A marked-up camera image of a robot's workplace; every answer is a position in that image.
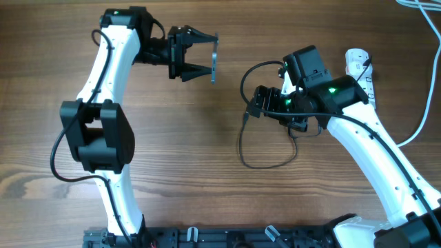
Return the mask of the Galaxy S25 smartphone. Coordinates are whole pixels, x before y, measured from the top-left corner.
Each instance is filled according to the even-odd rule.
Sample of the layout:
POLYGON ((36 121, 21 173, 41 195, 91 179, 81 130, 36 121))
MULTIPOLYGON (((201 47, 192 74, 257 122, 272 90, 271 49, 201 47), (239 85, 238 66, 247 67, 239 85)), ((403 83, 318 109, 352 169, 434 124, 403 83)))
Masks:
POLYGON ((211 84, 216 83, 216 67, 217 67, 217 57, 218 57, 218 45, 219 45, 219 35, 215 33, 216 40, 214 42, 213 52, 212 52, 212 70, 211 70, 211 84))

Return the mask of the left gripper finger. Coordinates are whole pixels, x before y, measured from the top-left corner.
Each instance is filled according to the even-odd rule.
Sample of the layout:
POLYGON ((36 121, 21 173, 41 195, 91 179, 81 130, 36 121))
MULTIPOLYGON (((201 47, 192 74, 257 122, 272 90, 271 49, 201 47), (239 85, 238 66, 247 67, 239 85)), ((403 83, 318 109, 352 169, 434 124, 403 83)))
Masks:
POLYGON ((199 76, 211 74, 212 69, 203 65, 185 63, 181 69, 182 82, 190 81, 199 76))
POLYGON ((184 26, 184 44, 193 45, 195 43, 217 43, 218 37, 205 34, 189 25, 184 26))

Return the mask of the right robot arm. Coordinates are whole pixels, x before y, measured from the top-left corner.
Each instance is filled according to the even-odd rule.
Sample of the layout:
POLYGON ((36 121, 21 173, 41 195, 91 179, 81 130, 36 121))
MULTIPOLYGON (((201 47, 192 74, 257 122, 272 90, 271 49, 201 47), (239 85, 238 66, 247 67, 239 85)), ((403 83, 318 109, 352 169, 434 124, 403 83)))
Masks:
POLYGON ((337 139, 374 188, 387 219, 349 214, 329 224, 323 247, 439 247, 440 193, 414 169, 383 127, 366 92, 352 76, 334 79, 316 47, 279 62, 283 88, 259 86, 247 113, 265 115, 304 132, 314 117, 337 139))

